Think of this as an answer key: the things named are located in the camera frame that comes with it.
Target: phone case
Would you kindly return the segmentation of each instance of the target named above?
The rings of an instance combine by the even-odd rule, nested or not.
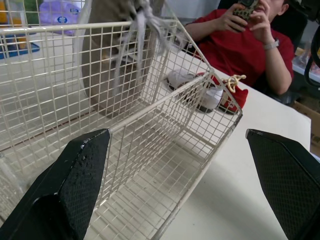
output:
[[[233,15],[238,16],[246,21],[249,20],[250,15],[254,12],[257,5],[259,3],[259,0],[254,0],[253,3],[250,6],[245,6],[245,9],[236,9],[233,11]]]

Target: hand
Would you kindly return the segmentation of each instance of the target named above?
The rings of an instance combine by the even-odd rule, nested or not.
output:
[[[270,6],[265,0],[260,0],[259,9],[263,11],[253,11],[250,16],[250,31],[252,31],[255,39],[262,42],[264,45],[275,42],[271,34],[271,26],[269,21]]]
[[[245,7],[241,4],[233,4],[221,17],[217,19],[217,30],[218,31],[230,31],[233,33],[244,32],[245,26],[248,25],[247,21],[233,14],[235,9],[244,9]]]

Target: red shirt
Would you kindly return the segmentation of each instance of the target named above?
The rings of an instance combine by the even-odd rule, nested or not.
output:
[[[194,23],[203,23],[222,16],[227,10],[218,9]],[[293,77],[292,60],[294,46],[287,36],[271,30],[272,36],[279,39],[278,50],[284,63]],[[263,43],[256,40],[253,33],[246,29],[241,33],[231,31],[215,31],[197,42],[198,47],[214,68],[228,75],[245,74],[243,83],[252,86],[266,71],[266,54]]]

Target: wire basket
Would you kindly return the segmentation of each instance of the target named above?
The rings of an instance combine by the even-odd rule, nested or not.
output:
[[[101,89],[104,76],[110,76],[115,67],[102,70],[102,45],[89,50],[75,46],[86,38],[124,36],[130,22],[0,29],[0,47],[6,56],[0,60],[0,222],[70,140],[108,128],[111,139],[104,177],[85,239],[161,237],[242,117],[238,104],[183,25],[174,16],[165,21],[169,28],[164,36],[175,47],[161,53],[153,34],[147,34],[144,80],[129,87],[138,89],[136,97],[120,92],[124,107],[115,107],[112,98],[108,110],[102,107],[110,100],[104,94],[113,88]],[[183,44],[177,44],[177,35]],[[110,52],[121,47],[121,42],[109,46]],[[18,51],[17,56],[8,57],[11,46],[21,43],[26,44],[27,54]],[[33,45],[39,46],[38,51],[32,51]],[[196,50],[183,50],[186,45]],[[100,59],[81,61],[94,51],[99,51]],[[100,72],[83,76],[82,68],[94,64],[100,66]],[[135,81],[129,68],[134,64],[123,65],[128,68],[124,75],[128,74],[129,84]],[[204,74],[172,91],[165,78],[173,70]],[[91,84],[95,76],[102,80]],[[227,114],[222,104],[210,114],[197,110],[207,86],[214,84],[213,76],[238,107],[236,114]]]

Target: cardboard box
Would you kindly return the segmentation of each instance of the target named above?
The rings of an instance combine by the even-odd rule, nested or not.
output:
[[[311,110],[299,102],[294,102],[292,106],[299,113],[311,119],[311,146],[310,152],[320,157],[320,113]]]

